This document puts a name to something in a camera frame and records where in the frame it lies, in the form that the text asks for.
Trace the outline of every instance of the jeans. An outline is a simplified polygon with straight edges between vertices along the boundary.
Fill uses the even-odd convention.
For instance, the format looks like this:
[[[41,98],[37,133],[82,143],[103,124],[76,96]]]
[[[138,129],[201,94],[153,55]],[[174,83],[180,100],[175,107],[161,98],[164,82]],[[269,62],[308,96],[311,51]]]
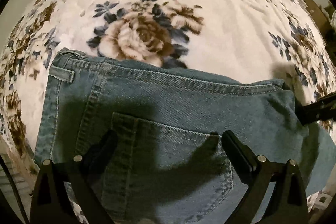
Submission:
[[[307,195],[325,186],[335,145],[295,107],[283,80],[245,85],[65,48],[49,71],[35,160],[105,153],[90,185],[117,222],[224,223],[247,189],[221,147],[226,130],[270,161],[295,159]]]

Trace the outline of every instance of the brown rose pattern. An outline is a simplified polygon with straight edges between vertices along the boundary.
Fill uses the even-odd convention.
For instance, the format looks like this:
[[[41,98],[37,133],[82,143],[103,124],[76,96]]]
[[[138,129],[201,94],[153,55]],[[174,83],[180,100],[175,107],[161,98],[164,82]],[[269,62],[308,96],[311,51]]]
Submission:
[[[99,45],[100,53],[117,60],[133,59],[161,66],[173,51],[167,29],[149,14],[130,12],[113,22]]]
[[[25,147],[26,126],[21,121],[21,101],[16,90],[6,96],[5,117],[16,149],[19,155],[22,155]]]
[[[0,59],[0,91],[4,88],[7,74],[9,76],[8,83],[12,84],[15,81],[15,76],[17,74],[24,75],[26,72],[26,66],[29,66],[33,62],[33,42],[39,39],[36,37],[36,34],[43,27],[44,22],[50,21],[50,17],[54,11],[55,5],[56,3],[51,3],[49,6],[47,6],[36,16],[36,19],[31,24],[22,26],[20,29],[20,24],[23,21],[23,18],[21,18],[21,20],[15,26],[15,29],[10,35],[9,42],[4,51],[4,54]],[[51,52],[57,46],[57,44],[57,42],[53,41],[53,37],[49,37],[49,41],[45,45],[46,47],[44,49],[44,52],[47,54],[45,67],[48,67],[51,58]]]
[[[87,41],[100,56],[117,60],[133,59],[158,67],[182,67],[179,60],[188,54],[188,32],[199,35],[203,17],[193,8],[177,0],[162,5],[158,0],[140,0],[125,9],[119,3],[96,5],[94,17],[104,16],[106,23],[94,29],[94,38]]]

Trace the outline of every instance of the black metal bracket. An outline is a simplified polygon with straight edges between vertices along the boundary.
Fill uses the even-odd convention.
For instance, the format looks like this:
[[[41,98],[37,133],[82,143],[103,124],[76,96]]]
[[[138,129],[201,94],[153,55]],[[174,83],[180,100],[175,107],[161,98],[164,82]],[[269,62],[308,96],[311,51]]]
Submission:
[[[267,209],[259,224],[308,223],[305,187],[295,160],[286,164],[256,156],[232,131],[222,135],[222,147],[241,182],[249,188],[225,224],[250,224],[270,182],[276,182]]]
[[[115,224],[80,173],[82,156],[67,163],[45,160],[31,202],[33,224],[80,224],[71,207],[64,182],[70,182],[75,197],[90,224]]]
[[[301,107],[296,111],[300,122],[305,125],[318,120],[326,121],[336,118],[336,92],[320,98],[316,102]]]

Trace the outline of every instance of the floral bedspread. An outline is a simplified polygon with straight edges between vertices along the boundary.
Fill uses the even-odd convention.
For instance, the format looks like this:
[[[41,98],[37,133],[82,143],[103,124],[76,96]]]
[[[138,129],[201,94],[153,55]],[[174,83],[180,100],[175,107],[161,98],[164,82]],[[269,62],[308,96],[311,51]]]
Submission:
[[[303,104],[336,90],[302,0],[36,0],[0,58],[1,137],[31,185],[48,69],[63,47],[242,83],[282,78]],[[322,125],[336,141],[333,122]]]

